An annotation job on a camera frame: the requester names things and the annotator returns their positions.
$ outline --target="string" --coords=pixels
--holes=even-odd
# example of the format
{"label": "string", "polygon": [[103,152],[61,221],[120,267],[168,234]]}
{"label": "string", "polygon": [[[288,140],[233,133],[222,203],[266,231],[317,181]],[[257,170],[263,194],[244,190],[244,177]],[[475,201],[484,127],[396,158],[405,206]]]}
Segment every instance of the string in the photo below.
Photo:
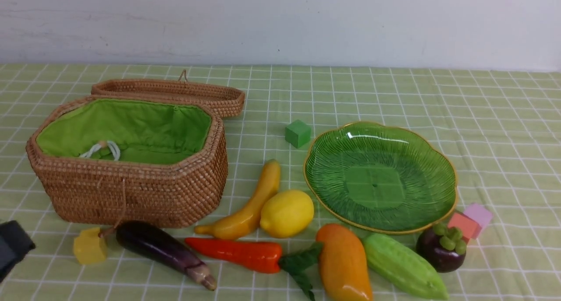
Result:
{"label": "string", "polygon": [[90,157],[92,157],[92,155],[94,153],[96,153],[97,151],[103,149],[103,148],[109,148],[109,150],[111,150],[111,154],[113,155],[113,158],[115,161],[119,161],[119,159],[121,158],[121,150],[119,149],[119,146],[113,142],[113,141],[100,141],[98,143],[96,143],[95,145],[93,145],[91,147],[91,149],[89,151],[87,151],[86,153],[82,153],[80,154],[80,157],[85,157],[87,159],[89,159]]}
{"label": "string", "polygon": [[179,76],[179,79],[177,79],[177,81],[181,81],[181,78],[185,78],[185,82],[189,82],[187,79],[187,70],[183,70],[181,71],[181,75]]}
{"label": "string", "polygon": [[113,224],[110,228],[104,229],[104,231],[101,231],[98,236],[103,239],[107,235],[110,235],[111,233],[113,233],[115,231],[115,229],[119,226],[121,221],[123,220],[124,216],[126,215],[126,212],[127,212],[127,196],[126,196],[126,193],[124,191],[124,178],[123,178],[123,209],[121,211],[121,214],[119,215],[115,224]]}

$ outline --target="white wall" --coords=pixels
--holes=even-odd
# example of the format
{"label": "white wall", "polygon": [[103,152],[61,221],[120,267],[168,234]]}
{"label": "white wall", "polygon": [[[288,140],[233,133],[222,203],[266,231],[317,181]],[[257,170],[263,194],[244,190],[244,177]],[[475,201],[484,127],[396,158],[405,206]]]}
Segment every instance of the white wall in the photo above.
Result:
{"label": "white wall", "polygon": [[0,0],[0,63],[561,69],[561,0]]}

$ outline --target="toy banana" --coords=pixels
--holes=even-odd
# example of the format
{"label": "toy banana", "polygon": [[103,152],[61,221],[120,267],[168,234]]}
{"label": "toy banana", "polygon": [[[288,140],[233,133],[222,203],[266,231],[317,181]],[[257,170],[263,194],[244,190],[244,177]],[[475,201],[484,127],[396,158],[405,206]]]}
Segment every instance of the toy banana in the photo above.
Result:
{"label": "toy banana", "polygon": [[223,240],[237,240],[259,227],[263,205],[278,193],[281,165],[275,159],[266,161],[261,170],[257,187],[244,207],[230,216],[210,225],[198,225],[195,234],[211,235]]}

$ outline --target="orange cube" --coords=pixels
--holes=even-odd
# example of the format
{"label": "orange cube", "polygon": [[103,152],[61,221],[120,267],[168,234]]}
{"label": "orange cube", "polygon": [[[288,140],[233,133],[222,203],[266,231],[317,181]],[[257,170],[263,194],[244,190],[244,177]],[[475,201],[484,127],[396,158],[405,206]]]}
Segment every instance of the orange cube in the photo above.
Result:
{"label": "orange cube", "polygon": [[465,243],[469,243],[469,240],[473,239],[474,235],[477,234],[478,229],[480,228],[479,224],[472,219],[464,216],[459,212],[455,212],[450,222],[448,223],[448,228],[457,227],[461,229],[463,240]]}

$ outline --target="basket lid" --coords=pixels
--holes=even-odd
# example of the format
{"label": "basket lid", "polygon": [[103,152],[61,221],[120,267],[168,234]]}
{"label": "basket lid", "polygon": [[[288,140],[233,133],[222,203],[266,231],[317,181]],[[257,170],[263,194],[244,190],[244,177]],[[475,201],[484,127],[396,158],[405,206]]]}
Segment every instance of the basket lid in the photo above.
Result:
{"label": "basket lid", "polygon": [[240,115],[245,102],[245,93],[240,89],[188,81],[187,70],[182,71],[177,81],[111,79],[92,85],[92,95],[125,95],[127,93],[143,99],[166,99],[178,104],[199,103],[208,106],[220,117]]}

